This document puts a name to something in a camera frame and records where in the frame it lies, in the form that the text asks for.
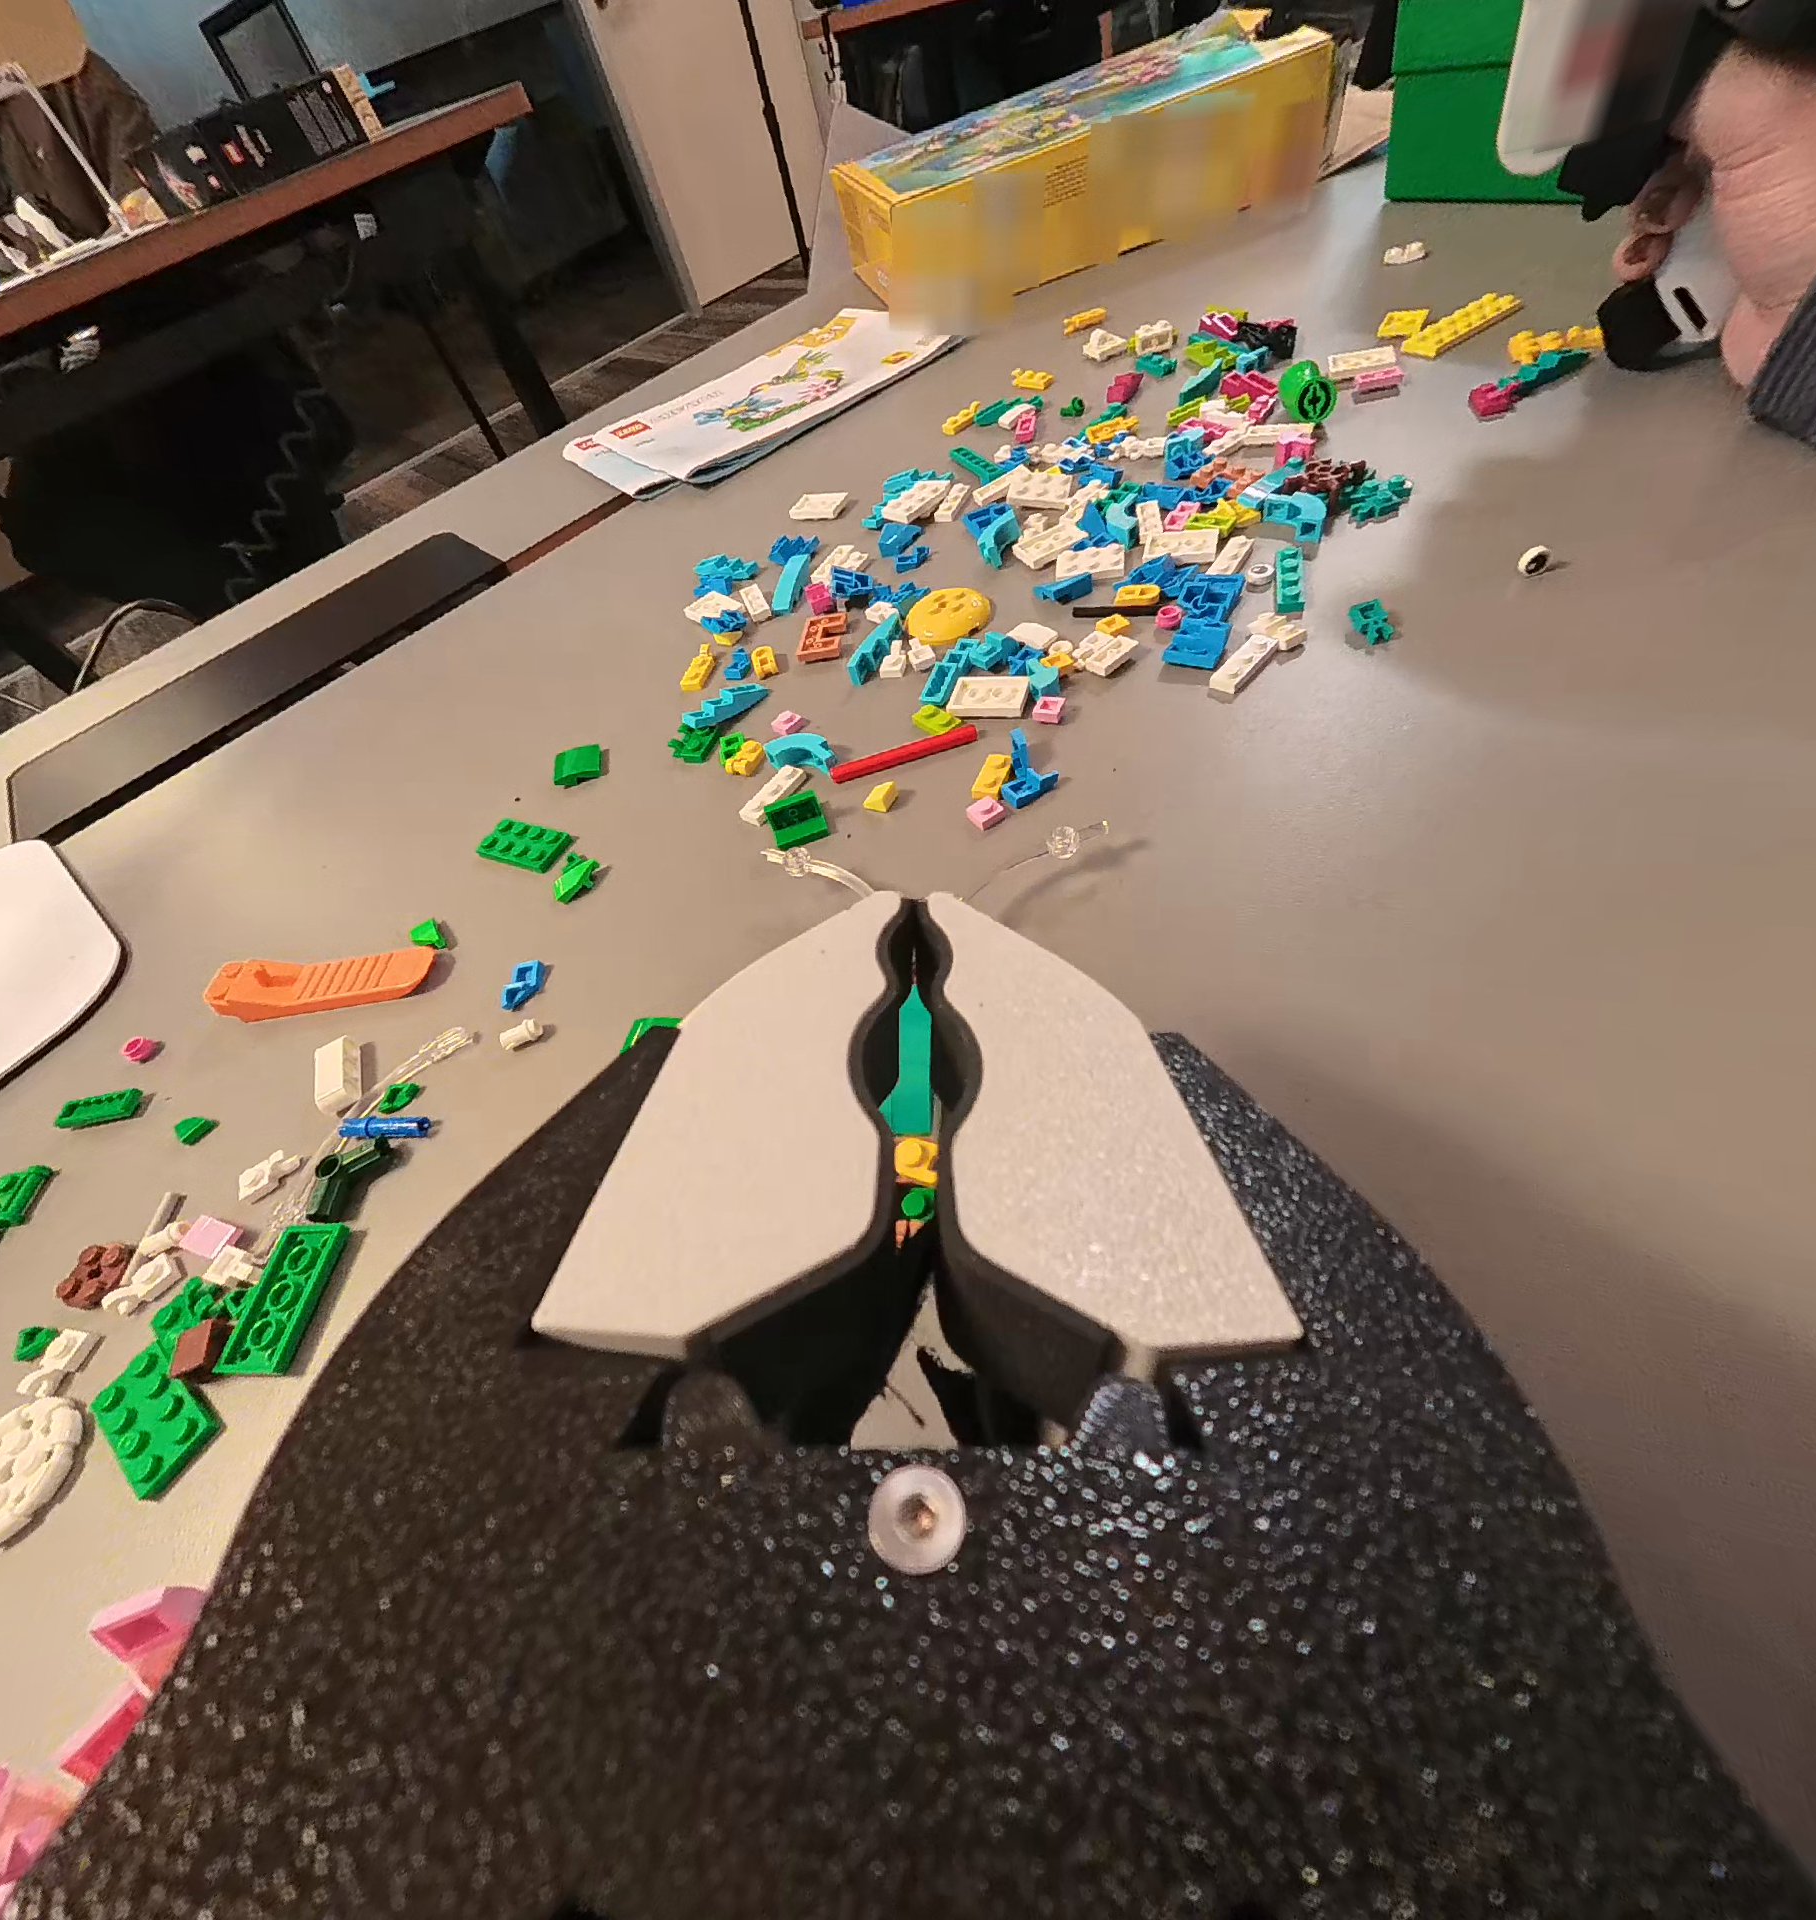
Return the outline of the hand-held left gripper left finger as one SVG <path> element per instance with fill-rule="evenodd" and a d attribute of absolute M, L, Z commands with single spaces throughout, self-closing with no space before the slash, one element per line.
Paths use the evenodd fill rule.
<path fill-rule="evenodd" d="M 536 1335 L 689 1358 L 879 1245 L 886 1142 L 856 1051 L 895 1007 L 903 908 L 853 899 L 683 1017 Z"/>

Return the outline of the small teal brick model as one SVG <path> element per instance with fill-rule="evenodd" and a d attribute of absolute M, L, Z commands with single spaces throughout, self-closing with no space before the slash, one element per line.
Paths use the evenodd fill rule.
<path fill-rule="evenodd" d="M 973 884 L 962 899 L 980 907 L 998 881 L 1007 881 L 1019 869 L 1046 862 L 1074 862 L 1089 853 L 1090 844 L 1107 840 L 1113 823 L 1107 816 L 1095 823 L 1068 823 L 1046 831 L 1038 850 L 1023 853 L 1019 858 L 995 868 L 979 884 Z M 920 999 L 917 983 L 910 983 L 900 1010 L 895 1014 L 895 1084 L 879 1099 L 879 1118 L 886 1120 L 895 1151 L 895 1245 L 903 1250 L 914 1239 L 937 1212 L 937 1184 L 938 1184 L 938 1145 L 937 1123 L 941 1118 L 941 1099 L 934 1084 L 934 1017 Z"/>

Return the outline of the grey desk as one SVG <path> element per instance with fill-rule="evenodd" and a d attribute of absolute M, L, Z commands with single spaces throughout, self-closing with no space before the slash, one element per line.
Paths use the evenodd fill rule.
<path fill-rule="evenodd" d="M 1207 1148 L 1305 1293 L 1293 1352 L 1183 1369 L 1169 1452 L 938 1448 L 967 1534 L 897 1578 L 868 1508 L 938 1406 L 874 1454 L 625 1445 L 658 1369 L 525 1332 L 670 1044 L 621 1060 L 628 1020 L 844 898 L 664 752 L 698 553 L 934 466 L 1074 302 L 1225 294 L 1325 352 L 1497 287 L 1551 325 L 1602 258 L 1563 212 L 1341 179 L 1032 302 L 716 491 L 558 540 L 594 491 L 533 451 L 44 713 L 100 726 L 412 542 L 536 553 L 60 847 L 124 968 L 0 1090 L 0 1171 L 56 1168 L 0 1245 L 0 1406 L 81 1244 L 317 1148 L 326 1023 L 212 1017 L 217 962 L 433 916 L 433 989 L 348 1028 L 478 1044 L 294 1376 L 212 1391 L 154 1502 L 91 1433 L 0 1557 L 21 1765 L 112 1677 L 88 1612 L 209 1584 L 15 1917 L 1816 1917 L 1816 455 L 1711 367 L 1593 367 L 1490 427 L 1489 352 L 1409 373 L 1326 428 L 1412 498 L 1326 536 L 1296 656 L 1225 703 L 1149 659 L 1089 686 L 1038 731 L 1061 786 L 991 831 L 979 753 L 831 808 L 828 853 L 913 895 L 1113 823 L 985 907 L 1225 1071 Z M 606 776 L 558 786 L 585 743 Z M 573 831 L 594 890 L 478 858 L 500 816 Z M 53 1126 L 115 1089 L 138 1118 Z M 184 1115 L 217 1130 L 178 1145 Z"/>

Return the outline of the teal and magenta bricks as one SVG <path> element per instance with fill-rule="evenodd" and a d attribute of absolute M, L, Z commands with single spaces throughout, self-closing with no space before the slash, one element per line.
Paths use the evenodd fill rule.
<path fill-rule="evenodd" d="M 1520 364 L 1515 373 L 1483 382 L 1471 387 L 1468 406 L 1475 419 L 1503 419 L 1512 413 L 1527 397 L 1535 397 L 1575 373 L 1581 373 L 1593 361 L 1588 348 L 1544 348 L 1527 364 Z"/>

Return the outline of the long yellow plate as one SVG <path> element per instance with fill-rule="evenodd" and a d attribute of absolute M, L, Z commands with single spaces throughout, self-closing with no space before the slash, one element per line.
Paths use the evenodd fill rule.
<path fill-rule="evenodd" d="M 1517 294 L 1478 294 L 1456 310 L 1390 310 L 1375 328 L 1375 339 L 1396 345 L 1405 357 L 1433 361 L 1483 330 L 1508 322 L 1520 310 Z"/>

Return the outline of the dark green connector brick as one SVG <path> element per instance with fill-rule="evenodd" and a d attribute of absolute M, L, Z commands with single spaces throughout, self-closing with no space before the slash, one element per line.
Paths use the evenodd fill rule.
<path fill-rule="evenodd" d="M 363 1190 L 390 1171 L 394 1139 L 354 1136 L 336 1139 L 333 1148 L 317 1162 L 309 1194 L 305 1202 L 306 1223 L 340 1224 L 357 1211 Z"/>

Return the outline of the large green plate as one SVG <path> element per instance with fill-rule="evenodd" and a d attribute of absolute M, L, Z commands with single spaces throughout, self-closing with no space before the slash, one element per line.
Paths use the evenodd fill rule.
<path fill-rule="evenodd" d="M 214 1376 L 284 1376 L 351 1239 L 346 1223 L 290 1223 L 244 1291 Z"/>
<path fill-rule="evenodd" d="M 154 1338 L 88 1402 L 88 1417 L 133 1500 L 160 1500 L 223 1431 L 197 1382 L 178 1381 Z"/>

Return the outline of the yellow brick set box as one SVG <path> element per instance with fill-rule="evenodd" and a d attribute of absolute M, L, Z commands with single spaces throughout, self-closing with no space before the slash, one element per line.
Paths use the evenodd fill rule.
<path fill-rule="evenodd" d="M 850 273 L 895 315 L 970 328 L 1013 294 L 1305 194 L 1336 44 L 1217 12 L 1064 79 L 831 167 Z"/>

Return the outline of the pile of colourful bricks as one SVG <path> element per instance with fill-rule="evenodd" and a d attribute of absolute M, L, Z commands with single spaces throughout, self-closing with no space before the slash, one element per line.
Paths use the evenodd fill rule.
<path fill-rule="evenodd" d="M 1029 725 L 1137 661 L 1196 674 L 1235 698 L 1305 640 L 1305 561 L 1338 525 L 1377 525 L 1409 479 L 1338 458 L 1338 403 L 1384 403 L 1430 354 L 1426 310 L 1384 315 L 1375 345 L 1296 352 L 1290 322 L 1204 310 L 1116 334 L 1104 310 L 1064 322 L 1068 345 L 1113 370 L 1104 403 L 1049 403 L 1046 370 L 962 406 L 944 468 L 879 482 L 862 540 L 807 534 L 850 513 L 807 491 L 762 556 L 694 567 L 700 631 L 664 752 L 750 780 L 745 823 L 779 855 L 827 835 L 821 783 L 889 811 L 900 776 L 986 743 L 967 816 L 986 829 L 1046 796 Z"/>

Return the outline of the white instruction booklet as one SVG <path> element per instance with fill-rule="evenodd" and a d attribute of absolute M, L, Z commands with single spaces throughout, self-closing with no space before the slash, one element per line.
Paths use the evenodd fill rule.
<path fill-rule="evenodd" d="M 727 409 L 655 409 L 594 428 L 561 446 L 561 455 L 613 491 L 649 498 L 673 486 L 709 486 L 762 458 L 794 434 L 794 424 L 743 416 Z"/>
<path fill-rule="evenodd" d="M 794 424 L 797 431 L 786 439 L 794 440 L 961 342 L 962 334 L 914 330 L 886 310 L 846 308 L 663 409 L 679 413 L 719 406 L 743 416 Z"/>

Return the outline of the white book stand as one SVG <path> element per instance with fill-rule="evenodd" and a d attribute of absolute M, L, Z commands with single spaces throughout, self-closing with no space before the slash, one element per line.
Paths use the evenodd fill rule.
<path fill-rule="evenodd" d="M 44 840 L 0 850 L 0 1084 L 112 987 L 124 946 Z"/>

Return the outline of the cluster of pink bricks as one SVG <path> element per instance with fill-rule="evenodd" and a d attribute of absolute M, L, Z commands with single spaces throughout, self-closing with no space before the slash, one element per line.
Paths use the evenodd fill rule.
<path fill-rule="evenodd" d="M 115 1692 L 56 1749 L 53 1774 L 0 1762 L 0 1914 L 15 1883 L 56 1837 L 129 1733 L 145 1713 L 199 1618 L 206 1591 L 160 1585 L 123 1597 L 88 1618 L 88 1636 L 123 1668 Z"/>

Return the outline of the white round plate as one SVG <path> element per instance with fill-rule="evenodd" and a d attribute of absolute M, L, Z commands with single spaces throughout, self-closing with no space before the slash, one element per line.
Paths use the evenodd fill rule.
<path fill-rule="evenodd" d="M 88 1439 L 88 1417 L 63 1394 L 0 1412 L 0 1548 L 65 1490 Z"/>

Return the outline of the pale door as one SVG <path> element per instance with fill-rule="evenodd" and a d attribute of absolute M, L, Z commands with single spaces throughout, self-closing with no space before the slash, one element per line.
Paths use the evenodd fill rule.
<path fill-rule="evenodd" d="M 807 3 L 573 3 L 679 302 L 804 252 L 827 172 Z"/>

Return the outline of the wooden background table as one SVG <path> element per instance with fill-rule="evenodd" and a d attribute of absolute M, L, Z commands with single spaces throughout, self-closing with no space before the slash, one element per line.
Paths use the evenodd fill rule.
<path fill-rule="evenodd" d="M 244 197 L 139 227 L 41 273 L 17 278 L 0 288 L 0 357 L 56 345 L 103 302 L 154 287 L 166 273 L 203 263 L 220 264 L 241 246 L 279 246 L 323 218 L 367 209 L 400 220 L 400 231 L 381 227 L 378 264 L 396 264 L 402 278 L 439 258 L 452 264 L 515 403 L 536 431 L 551 434 L 566 416 L 506 308 L 503 288 L 472 240 L 472 199 L 461 185 L 479 172 L 487 138 L 527 114 L 530 97 L 521 82 L 472 94 Z M 0 458 L 270 336 L 305 313 L 327 308 L 336 294 L 327 264 L 302 258 L 290 273 L 278 273 L 260 288 L 214 302 L 133 342 L 108 342 L 100 357 L 81 373 L 60 373 L 0 398 Z"/>

